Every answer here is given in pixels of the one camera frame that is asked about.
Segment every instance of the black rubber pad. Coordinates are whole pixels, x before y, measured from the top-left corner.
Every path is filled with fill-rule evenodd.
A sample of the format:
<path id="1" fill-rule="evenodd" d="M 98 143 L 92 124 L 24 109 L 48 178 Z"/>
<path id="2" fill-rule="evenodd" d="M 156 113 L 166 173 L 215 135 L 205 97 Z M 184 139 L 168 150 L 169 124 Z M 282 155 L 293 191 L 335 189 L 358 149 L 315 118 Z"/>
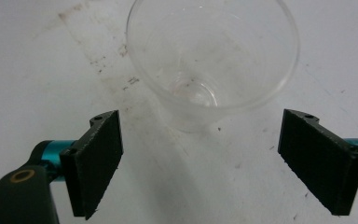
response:
<path id="1" fill-rule="evenodd" d="M 90 125 L 60 155 L 74 216 L 86 219 L 96 211 L 123 154 L 118 111 L 96 116 Z"/>
<path id="2" fill-rule="evenodd" d="M 286 109 L 278 151 L 333 215 L 350 213 L 358 189 L 358 147 L 326 130 L 318 118 Z"/>

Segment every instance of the cup bottom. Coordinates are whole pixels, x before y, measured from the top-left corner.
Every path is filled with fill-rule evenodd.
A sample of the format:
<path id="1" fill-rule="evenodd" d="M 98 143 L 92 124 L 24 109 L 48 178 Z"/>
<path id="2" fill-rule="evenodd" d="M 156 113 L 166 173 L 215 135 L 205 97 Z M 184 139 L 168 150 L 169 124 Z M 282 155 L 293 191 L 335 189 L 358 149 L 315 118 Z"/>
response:
<path id="1" fill-rule="evenodd" d="M 215 107 L 216 96 L 213 88 L 204 80 L 196 77 L 179 77 L 169 86 L 169 91 L 176 97 L 195 104 Z"/>

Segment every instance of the white surface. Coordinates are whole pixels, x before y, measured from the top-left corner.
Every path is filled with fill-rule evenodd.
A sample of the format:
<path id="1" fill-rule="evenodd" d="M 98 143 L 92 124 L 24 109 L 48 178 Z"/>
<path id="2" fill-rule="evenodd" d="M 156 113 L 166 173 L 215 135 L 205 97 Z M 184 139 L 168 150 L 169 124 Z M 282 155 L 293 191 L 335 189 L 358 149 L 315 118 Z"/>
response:
<path id="1" fill-rule="evenodd" d="M 349 217 L 333 217 L 277 153 L 284 108 L 358 137 L 358 1 L 285 2 L 302 45 L 288 87 L 188 134 L 160 122 L 136 79 L 124 38 L 132 1 L 0 1 L 0 177 L 38 142 L 77 139 L 119 109 L 125 154 L 89 223 L 358 223 L 358 193 Z M 51 189 L 61 223 L 83 223 L 64 183 Z"/>

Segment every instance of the clear plastic cup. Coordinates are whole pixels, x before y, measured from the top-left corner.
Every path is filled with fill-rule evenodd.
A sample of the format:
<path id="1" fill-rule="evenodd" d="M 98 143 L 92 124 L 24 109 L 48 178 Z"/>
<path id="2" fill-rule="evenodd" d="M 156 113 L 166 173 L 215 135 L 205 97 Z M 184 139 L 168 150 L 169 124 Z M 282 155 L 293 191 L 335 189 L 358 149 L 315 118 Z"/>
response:
<path id="1" fill-rule="evenodd" d="M 127 48 L 163 118 L 191 132 L 276 95 L 299 42 L 281 0 L 136 0 Z"/>

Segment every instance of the scratch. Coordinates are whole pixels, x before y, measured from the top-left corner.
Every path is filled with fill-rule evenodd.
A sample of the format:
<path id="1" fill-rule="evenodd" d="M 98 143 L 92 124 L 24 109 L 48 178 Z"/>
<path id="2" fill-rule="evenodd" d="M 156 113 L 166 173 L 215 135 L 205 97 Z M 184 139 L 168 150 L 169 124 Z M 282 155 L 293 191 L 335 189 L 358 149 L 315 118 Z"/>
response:
<path id="1" fill-rule="evenodd" d="M 348 110 L 346 110 L 344 107 L 340 106 L 339 107 L 342 111 L 344 111 L 345 114 L 347 114 L 350 119 L 355 123 L 356 127 L 358 127 L 358 123 L 355 121 L 355 119 L 353 118 L 353 116 L 348 112 Z"/>
<path id="2" fill-rule="evenodd" d="M 158 161 L 156 160 L 156 158 L 153 158 L 153 160 L 155 161 L 157 167 L 158 167 L 161 171 L 164 171 L 164 169 L 162 169 L 162 167 L 158 164 Z"/>
<path id="3" fill-rule="evenodd" d="M 322 87 L 322 89 L 323 89 L 328 95 L 331 95 L 330 91 L 328 91 L 328 90 L 324 87 L 324 85 L 322 84 L 321 80 L 319 80 L 316 76 L 314 76 L 314 75 L 307 69 L 307 67 L 304 68 L 304 71 L 305 71 L 308 75 L 312 76 L 313 79 L 316 80 L 316 82 Z"/>
<path id="4" fill-rule="evenodd" d="M 58 18 L 55 18 L 54 20 L 50 21 L 46 26 L 44 26 L 37 34 L 33 36 L 33 39 L 37 39 L 39 36 L 41 36 L 43 33 L 51 31 L 61 25 L 63 25 L 62 17 L 63 15 L 59 14 Z"/>
<path id="5" fill-rule="evenodd" d="M 185 152 L 185 154 L 190 157 L 190 155 L 188 155 L 188 152 L 186 151 L 186 149 L 184 147 L 182 147 L 182 150 Z"/>

